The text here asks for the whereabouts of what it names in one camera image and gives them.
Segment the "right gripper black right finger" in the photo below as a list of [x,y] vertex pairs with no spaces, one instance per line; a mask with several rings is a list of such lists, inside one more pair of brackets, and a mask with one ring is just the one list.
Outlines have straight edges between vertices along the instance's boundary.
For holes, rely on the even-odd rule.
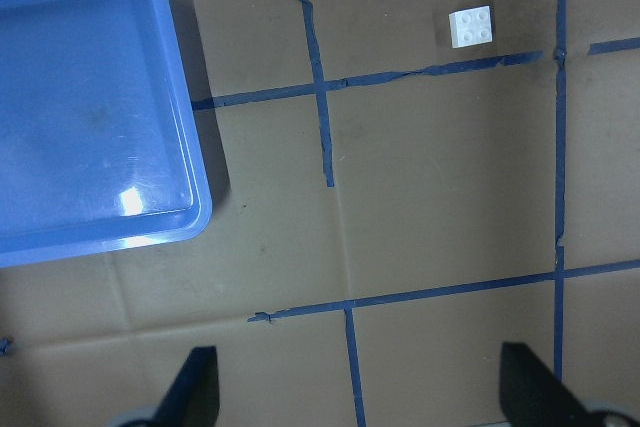
[[501,347],[501,411],[511,426],[603,426],[525,343]]

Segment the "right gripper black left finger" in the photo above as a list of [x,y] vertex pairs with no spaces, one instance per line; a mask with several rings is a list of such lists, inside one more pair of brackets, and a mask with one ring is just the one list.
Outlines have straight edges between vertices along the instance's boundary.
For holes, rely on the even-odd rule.
[[220,411],[215,346],[191,350],[155,412],[159,426],[214,426]]

